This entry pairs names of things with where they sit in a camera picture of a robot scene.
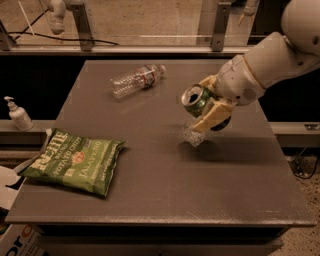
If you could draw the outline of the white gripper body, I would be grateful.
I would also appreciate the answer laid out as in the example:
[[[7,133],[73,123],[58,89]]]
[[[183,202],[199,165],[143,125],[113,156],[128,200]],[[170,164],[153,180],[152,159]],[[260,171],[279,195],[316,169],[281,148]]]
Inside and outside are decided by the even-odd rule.
[[[265,93],[243,55],[236,55],[220,68],[215,91],[217,95],[236,102],[239,106],[249,105]]]

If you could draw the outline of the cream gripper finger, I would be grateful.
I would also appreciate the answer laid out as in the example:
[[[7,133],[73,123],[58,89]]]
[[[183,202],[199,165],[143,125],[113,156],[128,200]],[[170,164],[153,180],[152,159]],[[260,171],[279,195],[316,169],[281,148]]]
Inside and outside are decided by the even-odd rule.
[[[207,88],[209,91],[211,91],[213,94],[216,93],[216,76],[215,75],[209,75],[206,78],[204,78],[202,81],[199,82],[199,84]]]
[[[233,109],[233,103],[210,100],[202,111],[202,114],[191,125],[191,129],[196,132],[221,130],[230,122]]]

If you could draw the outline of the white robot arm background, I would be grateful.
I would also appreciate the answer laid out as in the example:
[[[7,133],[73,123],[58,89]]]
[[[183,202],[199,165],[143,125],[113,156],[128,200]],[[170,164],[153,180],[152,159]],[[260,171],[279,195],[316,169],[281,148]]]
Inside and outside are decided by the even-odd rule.
[[[49,26],[54,35],[60,35],[65,31],[64,17],[67,11],[71,11],[72,4],[86,4],[87,0],[48,0],[50,12]]]

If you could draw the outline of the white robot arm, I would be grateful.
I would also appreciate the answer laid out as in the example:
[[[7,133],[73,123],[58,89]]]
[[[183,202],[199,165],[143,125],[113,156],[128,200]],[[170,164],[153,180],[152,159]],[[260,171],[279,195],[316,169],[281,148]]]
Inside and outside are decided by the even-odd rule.
[[[252,103],[274,84],[319,68],[320,0],[290,0],[281,28],[200,82],[218,98],[209,101],[192,130],[205,132],[227,120],[234,107]]]

